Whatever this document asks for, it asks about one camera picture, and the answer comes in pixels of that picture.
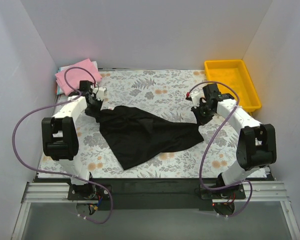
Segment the black t-shirt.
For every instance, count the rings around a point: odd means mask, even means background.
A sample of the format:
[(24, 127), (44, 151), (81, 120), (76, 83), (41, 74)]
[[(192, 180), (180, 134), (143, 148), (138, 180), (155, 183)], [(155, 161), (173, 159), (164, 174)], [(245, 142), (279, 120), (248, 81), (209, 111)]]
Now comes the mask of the black t-shirt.
[(188, 150), (204, 141), (195, 123), (171, 122), (137, 107), (103, 109), (99, 133), (84, 143), (107, 143), (124, 170), (141, 165), (160, 153)]

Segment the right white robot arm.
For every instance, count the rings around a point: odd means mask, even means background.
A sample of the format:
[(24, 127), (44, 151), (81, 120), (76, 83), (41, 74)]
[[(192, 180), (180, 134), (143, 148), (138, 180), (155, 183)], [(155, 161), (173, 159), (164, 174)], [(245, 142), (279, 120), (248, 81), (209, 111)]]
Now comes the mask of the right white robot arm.
[(186, 94), (186, 99), (192, 101), (191, 110), (197, 121), (210, 121), (214, 114), (222, 116), (224, 121), (204, 150), (199, 172), (203, 171), (209, 148), (226, 123), (229, 123), (239, 135), (236, 161), (218, 176), (216, 186), (209, 187), (204, 184), (202, 177), (199, 178), (203, 189), (216, 191), (220, 198), (227, 199), (235, 192), (234, 186), (242, 184), (255, 171), (276, 162), (276, 131), (272, 124), (263, 124), (251, 117), (239, 105), (240, 97), (231, 87), (228, 87), (230, 93), (221, 93), (218, 89), (221, 85), (219, 81), (205, 81), (202, 85), (203, 97), (193, 88)]

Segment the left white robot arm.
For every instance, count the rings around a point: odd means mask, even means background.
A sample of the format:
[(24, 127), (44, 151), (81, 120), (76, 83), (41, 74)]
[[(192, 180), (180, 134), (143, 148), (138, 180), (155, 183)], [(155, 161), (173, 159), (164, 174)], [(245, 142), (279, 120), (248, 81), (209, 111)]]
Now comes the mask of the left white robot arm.
[(100, 121), (101, 108), (107, 89), (84, 80), (79, 84), (78, 93), (71, 93), (67, 98), (68, 103), (52, 117), (45, 117), (41, 121), (43, 152), (52, 160), (57, 161), (63, 170), (69, 174), (70, 183), (80, 186), (79, 194), (85, 200), (96, 196), (96, 187), (87, 182), (91, 175), (83, 166), (78, 157), (79, 139), (75, 122), (81, 113)]

